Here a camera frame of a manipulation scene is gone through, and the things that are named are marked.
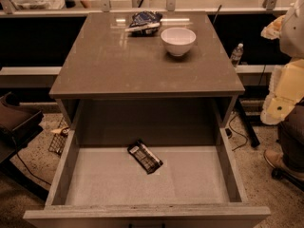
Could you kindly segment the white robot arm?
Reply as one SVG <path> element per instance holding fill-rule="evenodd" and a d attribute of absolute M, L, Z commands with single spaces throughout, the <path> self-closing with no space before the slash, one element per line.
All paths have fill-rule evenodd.
<path fill-rule="evenodd" d="M 291 4 L 284 15 L 262 30 L 261 36 L 278 39 L 280 51 L 291 57 L 285 66 L 275 66 L 260 115 L 264 124 L 278 124 L 304 98 L 304 0 Z"/>

